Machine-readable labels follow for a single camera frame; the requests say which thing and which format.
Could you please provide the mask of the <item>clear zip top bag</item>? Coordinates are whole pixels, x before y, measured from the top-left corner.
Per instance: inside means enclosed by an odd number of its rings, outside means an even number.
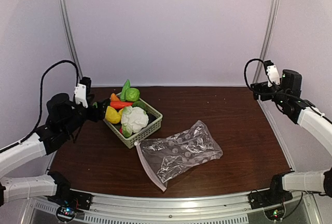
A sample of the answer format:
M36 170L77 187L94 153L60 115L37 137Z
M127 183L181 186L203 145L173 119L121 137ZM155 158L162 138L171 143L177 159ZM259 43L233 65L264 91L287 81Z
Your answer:
M144 171L162 192L169 180L223 156L221 147L200 120L190 129L167 138L145 139L134 145Z

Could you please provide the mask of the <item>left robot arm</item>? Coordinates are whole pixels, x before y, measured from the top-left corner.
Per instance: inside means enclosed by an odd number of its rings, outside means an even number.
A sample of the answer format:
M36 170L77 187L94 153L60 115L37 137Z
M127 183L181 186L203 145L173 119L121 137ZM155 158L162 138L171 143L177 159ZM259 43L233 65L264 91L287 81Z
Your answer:
M65 142L75 140L87 121L105 118L110 99L94 104L75 103L66 93L53 96L46 104L48 117L28 138L23 138L1 149L1 205L17 199L47 196L58 205L71 205L75 195L70 182L59 172L37 177L10 179L12 170L57 151Z

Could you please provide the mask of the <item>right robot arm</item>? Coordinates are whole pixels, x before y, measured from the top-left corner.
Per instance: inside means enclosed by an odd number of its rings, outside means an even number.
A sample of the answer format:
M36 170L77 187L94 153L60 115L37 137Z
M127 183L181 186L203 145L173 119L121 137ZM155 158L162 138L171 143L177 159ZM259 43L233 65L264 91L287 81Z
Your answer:
M301 98L302 75L285 69L278 72L276 66L265 68L267 81L250 85L254 99L271 101L303 134L315 141L321 149L331 154L331 121L309 100ZM277 204L286 193L303 191L331 196L331 166L306 172L286 172L273 176L266 200Z

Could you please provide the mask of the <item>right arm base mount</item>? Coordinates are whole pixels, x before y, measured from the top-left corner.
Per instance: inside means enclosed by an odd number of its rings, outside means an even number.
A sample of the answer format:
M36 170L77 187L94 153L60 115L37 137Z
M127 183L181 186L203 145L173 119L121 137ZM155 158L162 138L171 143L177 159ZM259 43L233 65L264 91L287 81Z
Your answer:
M264 208L282 204L293 199L290 191L285 191L282 185L282 177L285 174L274 175L270 187L266 190L252 190L248 195L251 209Z

